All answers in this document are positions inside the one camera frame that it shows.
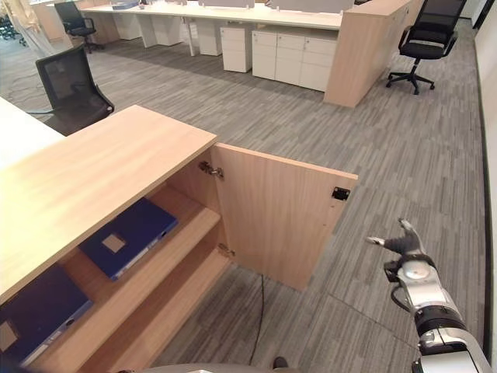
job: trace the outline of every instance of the door latch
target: door latch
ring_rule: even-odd
[[[349,198],[349,195],[350,190],[336,186],[333,189],[332,198],[335,198],[336,200],[347,200],[347,198]]]

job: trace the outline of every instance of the cabinet hinge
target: cabinet hinge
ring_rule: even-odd
[[[332,198],[335,198],[336,200],[347,200],[347,198],[349,198],[349,195],[350,190],[336,186],[333,190]]]
[[[218,244],[217,248],[219,249],[221,254],[223,254],[225,256],[229,256],[229,257],[235,256],[235,252],[233,250],[231,250],[229,247],[227,247],[224,243]]]
[[[220,179],[224,178],[223,169],[221,167],[217,167],[215,169],[213,166],[210,165],[210,163],[208,161],[203,161],[203,162],[199,163],[199,169],[201,169],[202,171],[204,171],[205,173],[207,173],[209,175],[217,176]]]

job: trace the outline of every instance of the mesh chair back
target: mesh chair back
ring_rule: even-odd
[[[42,58],[36,61],[36,68],[54,109],[77,106],[101,96],[82,45]]]
[[[85,20],[74,2],[56,2],[54,6],[62,23],[67,24],[66,30],[85,27]]]
[[[466,0],[425,0],[409,34],[409,40],[446,44]]]

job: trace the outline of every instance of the wooden shelf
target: wooden shelf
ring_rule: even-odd
[[[79,249],[61,260],[94,305],[33,362],[32,368],[52,373],[77,371],[221,218],[168,187],[150,199],[176,216],[179,225],[115,282]]]
[[[0,170],[0,303],[215,140],[132,106]]]
[[[81,371],[147,368],[175,336],[230,260],[201,242]]]

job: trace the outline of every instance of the open cabinet door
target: open cabinet door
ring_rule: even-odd
[[[304,289],[357,176],[224,144],[211,156],[233,259]]]

